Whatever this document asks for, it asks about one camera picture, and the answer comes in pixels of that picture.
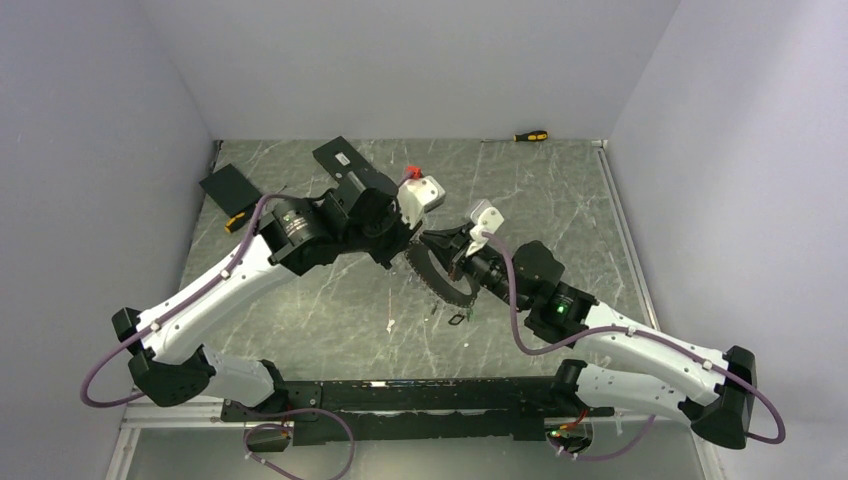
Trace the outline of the round metal keyring plate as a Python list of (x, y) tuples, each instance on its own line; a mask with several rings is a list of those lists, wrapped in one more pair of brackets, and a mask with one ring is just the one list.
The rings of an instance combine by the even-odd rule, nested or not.
[(448, 274), (431, 255), (431, 250), (423, 243), (411, 243), (404, 252), (404, 257), (413, 272), (439, 299), (459, 308), (473, 307), (480, 288), (471, 284), (469, 293), (457, 289), (454, 286), (457, 280), (448, 278)]

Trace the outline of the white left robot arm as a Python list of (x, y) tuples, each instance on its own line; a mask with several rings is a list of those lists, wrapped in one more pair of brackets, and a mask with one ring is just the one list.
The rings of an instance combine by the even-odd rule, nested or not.
[(159, 305), (113, 316), (135, 386), (160, 407), (205, 395), (238, 402), (264, 420), (279, 417), (289, 394), (274, 363), (211, 349), (207, 334), (235, 310), (341, 255), (365, 253), (390, 268), (444, 196), (430, 176), (396, 184), (365, 169), (319, 197), (262, 197), (224, 259)]

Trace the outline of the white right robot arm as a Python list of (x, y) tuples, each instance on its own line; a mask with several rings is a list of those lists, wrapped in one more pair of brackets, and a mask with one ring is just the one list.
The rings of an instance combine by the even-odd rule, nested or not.
[(561, 363), (551, 387), (557, 411), (617, 408), (678, 421), (715, 445), (741, 450), (753, 435), (756, 357), (733, 346), (700, 347), (629, 319), (561, 277), (564, 266), (541, 242), (504, 256), (492, 244), (472, 255), (467, 226), (428, 230), (405, 257), (425, 284), (447, 303), (469, 308), (485, 289), (516, 313), (518, 327), (545, 342), (608, 356), (617, 371), (582, 360)]

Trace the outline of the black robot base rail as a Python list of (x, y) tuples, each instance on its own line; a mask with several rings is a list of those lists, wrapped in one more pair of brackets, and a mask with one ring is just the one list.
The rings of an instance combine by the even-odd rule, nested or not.
[(296, 446), (329, 442), (509, 437), (541, 441), (581, 410), (551, 393), (553, 378), (289, 381), (287, 405), (257, 414), (227, 401), (225, 423), (287, 420)]

